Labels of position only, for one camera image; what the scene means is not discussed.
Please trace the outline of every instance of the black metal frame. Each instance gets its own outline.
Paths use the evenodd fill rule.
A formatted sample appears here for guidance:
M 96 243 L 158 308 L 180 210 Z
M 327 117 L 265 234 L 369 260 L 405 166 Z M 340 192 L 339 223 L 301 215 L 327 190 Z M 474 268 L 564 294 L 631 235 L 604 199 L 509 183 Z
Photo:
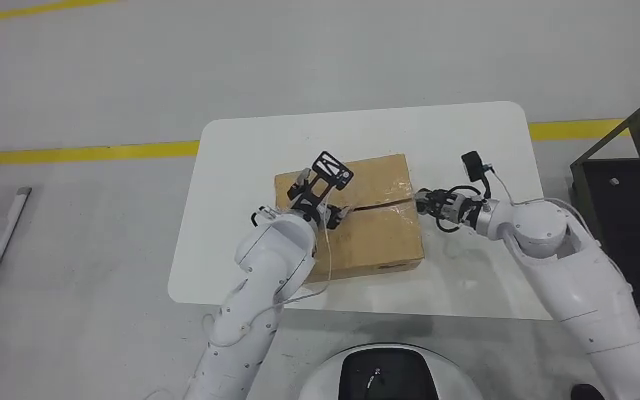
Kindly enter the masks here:
M 598 222 L 598 218 L 596 216 L 593 200 L 591 198 L 591 193 L 589 191 L 589 185 L 587 182 L 587 177 L 584 170 L 584 163 L 589 160 L 591 156 L 593 156 L 598 150 L 602 149 L 609 142 L 615 139 L 620 133 L 624 132 L 626 129 L 629 129 L 629 133 L 631 134 L 631 138 L 636 147 L 636 151 L 640 154 L 640 108 L 637 109 L 633 114 L 631 114 L 627 119 L 622 121 L 622 123 L 616 126 L 611 132 L 609 132 L 605 137 L 600 139 L 598 143 L 593 145 L 589 150 L 587 150 L 583 155 L 581 155 L 577 160 L 571 163 L 571 173 L 573 175 L 573 191 L 574 191 L 574 201 L 575 205 L 584 217 L 587 225 L 591 229 L 593 235 L 602 240 L 602 229 L 600 223 Z

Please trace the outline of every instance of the table top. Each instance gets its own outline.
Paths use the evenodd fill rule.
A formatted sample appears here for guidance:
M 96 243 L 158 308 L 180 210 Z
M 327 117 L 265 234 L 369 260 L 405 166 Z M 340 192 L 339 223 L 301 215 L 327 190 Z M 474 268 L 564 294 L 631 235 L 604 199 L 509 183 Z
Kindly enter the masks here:
M 235 248 L 253 228 L 251 213 L 273 205 L 274 176 L 309 166 L 322 150 L 343 162 L 404 153 L 414 190 L 469 184 L 460 156 L 477 150 L 514 200 L 542 196 L 525 114 L 511 102 L 213 121 L 191 178 L 171 298 L 221 304 L 245 277 L 233 261 Z M 489 180 L 493 196 L 506 199 Z M 336 280 L 322 295 L 287 307 L 551 319 L 501 242 L 467 228 L 445 234 L 428 216 L 421 223 L 425 260 L 416 269 Z M 322 285 L 305 285 L 296 296 Z

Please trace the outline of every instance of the concrete floor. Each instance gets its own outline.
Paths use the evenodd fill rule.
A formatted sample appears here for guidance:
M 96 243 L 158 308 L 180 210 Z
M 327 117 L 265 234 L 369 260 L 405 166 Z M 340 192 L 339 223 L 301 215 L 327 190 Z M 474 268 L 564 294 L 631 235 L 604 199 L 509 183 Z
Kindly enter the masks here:
M 519 103 L 532 122 L 625 117 L 640 101 L 639 8 L 128 0 L 3 20 L 0 149 L 193 140 L 217 118 L 492 100 Z M 545 194 L 568 197 L 568 165 L 591 143 L 534 143 Z M 628 141 L 612 148 L 627 154 Z M 1 398 L 182 396 L 213 311 L 166 290 L 192 168 L 0 166 L 0 213 L 17 187 L 34 188 L 0 265 Z M 334 352 L 392 340 L 454 360 L 487 399 L 562 399 L 595 379 L 553 322 L 287 311 L 250 398 L 295 399 Z
M 536 144 L 543 165 L 556 157 L 545 146 Z M 202 317 L 214 311 L 166 290 L 193 163 L 0 168 L 0 210 L 18 186 L 34 188 L 0 268 L 3 398 L 182 396 L 205 343 Z M 295 399 L 319 362 L 376 341 L 445 355 L 488 399 L 562 399 L 574 382 L 597 382 L 554 322 L 290 310 L 249 398 Z

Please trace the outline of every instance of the cardboard box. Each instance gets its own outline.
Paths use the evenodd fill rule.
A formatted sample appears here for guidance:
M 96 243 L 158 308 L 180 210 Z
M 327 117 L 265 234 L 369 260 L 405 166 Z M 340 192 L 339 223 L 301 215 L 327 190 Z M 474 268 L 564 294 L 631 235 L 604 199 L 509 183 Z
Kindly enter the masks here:
M 329 203 L 339 207 L 350 205 L 355 211 L 329 231 L 332 279 L 417 267 L 424 251 L 404 154 L 345 164 L 354 177 L 344 190 L 333 190 Z M 287 190 L 298 174 L 275 177 L 278 208 L 288 208 Z M 329 257 L 322 231 L 318 234 L 315 259 L 317 263 L 307 282 L 324 281 L 328 275 Z

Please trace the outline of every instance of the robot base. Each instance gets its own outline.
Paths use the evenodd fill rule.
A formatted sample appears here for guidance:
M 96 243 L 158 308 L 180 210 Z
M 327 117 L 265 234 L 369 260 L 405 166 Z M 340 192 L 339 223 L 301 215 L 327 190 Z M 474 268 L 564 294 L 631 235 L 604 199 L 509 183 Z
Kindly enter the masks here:
M 482 400 L 458 366 L 406 344 L 370 344 L 344 350 L 309 376 L 299 400 Z

